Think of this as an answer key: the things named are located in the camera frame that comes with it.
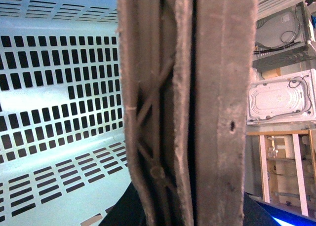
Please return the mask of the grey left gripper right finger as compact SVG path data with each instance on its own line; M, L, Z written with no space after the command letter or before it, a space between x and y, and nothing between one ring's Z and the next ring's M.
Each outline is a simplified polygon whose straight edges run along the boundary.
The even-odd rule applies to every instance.
M243 224L247 98L258 0L197 0L195 215L198 226Z

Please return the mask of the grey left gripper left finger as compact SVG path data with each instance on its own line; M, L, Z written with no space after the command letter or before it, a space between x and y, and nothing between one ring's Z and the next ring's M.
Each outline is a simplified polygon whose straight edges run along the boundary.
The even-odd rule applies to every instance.
M127 163L149 226L192 226L193 0L118 0Z

